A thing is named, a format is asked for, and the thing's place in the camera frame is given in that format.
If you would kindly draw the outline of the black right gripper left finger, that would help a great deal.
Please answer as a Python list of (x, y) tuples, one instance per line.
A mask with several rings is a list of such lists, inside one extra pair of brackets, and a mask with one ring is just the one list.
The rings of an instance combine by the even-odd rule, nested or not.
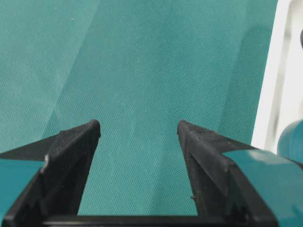
[(101, 136), (99, 121), (64, 130), (0, 155), (0, 224), (38, 226), (78, 213)]

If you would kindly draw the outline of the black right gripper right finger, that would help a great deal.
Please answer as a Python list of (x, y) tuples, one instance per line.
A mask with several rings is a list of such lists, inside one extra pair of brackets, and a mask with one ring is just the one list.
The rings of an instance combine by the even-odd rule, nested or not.
[(197, 215), (231, 227), (300, 227), (303, 165), (187, 121), (179, 144)]

